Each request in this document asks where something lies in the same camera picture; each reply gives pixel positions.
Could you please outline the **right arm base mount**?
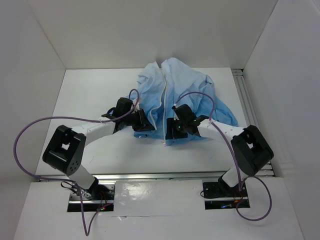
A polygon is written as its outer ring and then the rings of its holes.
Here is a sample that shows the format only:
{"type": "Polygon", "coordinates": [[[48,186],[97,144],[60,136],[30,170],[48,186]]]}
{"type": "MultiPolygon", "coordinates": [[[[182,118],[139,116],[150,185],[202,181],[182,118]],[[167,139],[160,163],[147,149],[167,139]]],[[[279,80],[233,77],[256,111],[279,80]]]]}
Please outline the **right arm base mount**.
{"type": "Polygon", "coordinates": [[[204,199],[205,210],[224,210],[250,208],[248,192],[244,183],[239,190],[238,184],[229,187],[223,182],[222,177],[217,181],[205,181],[202,183],[200,196],[204,199]]]}

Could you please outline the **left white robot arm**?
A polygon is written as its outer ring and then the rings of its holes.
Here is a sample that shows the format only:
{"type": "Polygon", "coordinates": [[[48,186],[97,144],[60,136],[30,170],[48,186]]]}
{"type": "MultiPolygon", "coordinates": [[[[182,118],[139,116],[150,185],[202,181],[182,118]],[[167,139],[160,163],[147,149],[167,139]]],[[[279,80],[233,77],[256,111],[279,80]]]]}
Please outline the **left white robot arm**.
{"type": "Polygon", "coordinates": [[[126,126],[132,127],[135,132],[155,130],[144,110],[134,104],[134,101],[121,97],[116,106],[103,114],[97,122],[73,128],[60,125],[51,137],[42,160],[74,181],[86,199],[94,199],[99,192],[104,192],[106,189],[83,167],[85,147],[117,133],[126,126]]]}

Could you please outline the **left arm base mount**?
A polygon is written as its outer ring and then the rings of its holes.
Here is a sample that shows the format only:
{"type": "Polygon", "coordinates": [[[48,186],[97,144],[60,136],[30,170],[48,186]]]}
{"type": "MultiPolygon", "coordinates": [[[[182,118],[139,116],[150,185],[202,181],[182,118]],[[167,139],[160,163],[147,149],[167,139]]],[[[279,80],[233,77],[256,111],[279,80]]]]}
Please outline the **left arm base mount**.
{"type": "MultiPolygon", "coordinates": [[[[76,213],[81,212],[81,198],[80,194],[74,184],[67,181],[62,181],[60,186],[69,190],[69,200],[67,212],[76,213]]],[[[88,191],[80,188],[82,195],[83,211],[84,212],[113,212],[114,211],[114,197],[115,184],[101,185],[96,193],[90,194],[88,191]]]]}

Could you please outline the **light blue zip jacket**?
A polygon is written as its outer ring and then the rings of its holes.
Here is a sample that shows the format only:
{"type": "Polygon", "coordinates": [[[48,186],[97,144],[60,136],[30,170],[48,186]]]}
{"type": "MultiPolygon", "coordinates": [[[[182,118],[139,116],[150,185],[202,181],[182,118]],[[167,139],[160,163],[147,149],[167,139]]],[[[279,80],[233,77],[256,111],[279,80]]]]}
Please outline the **light blue zip jacket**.
{"type": "Polygon", "coordinates": [[[139,97],[139,106],[155,129],[135,131],[135,138],[163,140],[167,146],[200,140],[195,135],[181,139],[165,138],[167,119],[175,114],[174,104],[187,104],[197,116],[211,115],[213,120],[238,126],[232,111],[216,96],[213,80],[177,58],[166,59],[161,65],[149,63],[138,75],[137,90],[130,99],[139,97]]]}

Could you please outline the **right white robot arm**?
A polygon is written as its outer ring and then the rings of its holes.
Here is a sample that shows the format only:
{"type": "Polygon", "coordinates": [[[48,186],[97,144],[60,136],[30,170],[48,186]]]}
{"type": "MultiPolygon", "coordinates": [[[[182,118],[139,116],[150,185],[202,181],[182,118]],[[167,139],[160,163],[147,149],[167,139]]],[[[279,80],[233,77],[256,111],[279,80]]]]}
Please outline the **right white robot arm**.
{"type": "Polygon", "coordinates": [[[218,184],[223,196],[230,196],[236,187],[241,188],[248,177],[255,176],[274,157],[273,150],[254,125],[236,127],[206,115],[196,116],[187,104],[174,105],[172,109],[174,117],[166,120],[167,141],[196,136],[225,143],[230,150],[234,166],[221,176],[218,184]]]}

